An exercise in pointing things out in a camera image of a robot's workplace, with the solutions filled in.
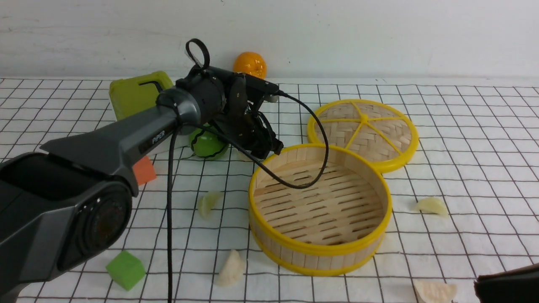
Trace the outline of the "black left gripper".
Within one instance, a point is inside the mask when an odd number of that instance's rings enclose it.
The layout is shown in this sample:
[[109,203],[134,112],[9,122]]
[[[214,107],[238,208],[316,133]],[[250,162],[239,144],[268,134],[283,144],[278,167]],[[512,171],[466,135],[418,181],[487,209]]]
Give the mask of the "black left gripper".
[[266,159],[269,153],[280,154],[283,143],[260,111],[264,101],[248,101],[244,80],[236,80],[225,97],[223,111],[214,118],[213,126],[255,158]]

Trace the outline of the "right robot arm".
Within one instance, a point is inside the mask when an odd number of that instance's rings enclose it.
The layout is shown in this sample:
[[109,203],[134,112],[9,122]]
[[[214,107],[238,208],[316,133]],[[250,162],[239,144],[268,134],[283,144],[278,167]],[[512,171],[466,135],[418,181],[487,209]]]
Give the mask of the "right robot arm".
[[474,290],[481,303],[537,303],[539,265],[481,275],[474,282]]

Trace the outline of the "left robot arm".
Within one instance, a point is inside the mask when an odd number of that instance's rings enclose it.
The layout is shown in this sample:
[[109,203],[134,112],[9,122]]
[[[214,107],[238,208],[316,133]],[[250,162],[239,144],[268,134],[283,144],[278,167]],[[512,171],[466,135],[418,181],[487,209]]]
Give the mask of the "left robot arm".
[[139,193],[133,165],[167,138],[209,123],[252,156],[283,147],[259,113],[279,87],[248,74],[193,67],[155,105],[92,132],[50,140],[1,164],[1,301],[108,249]]

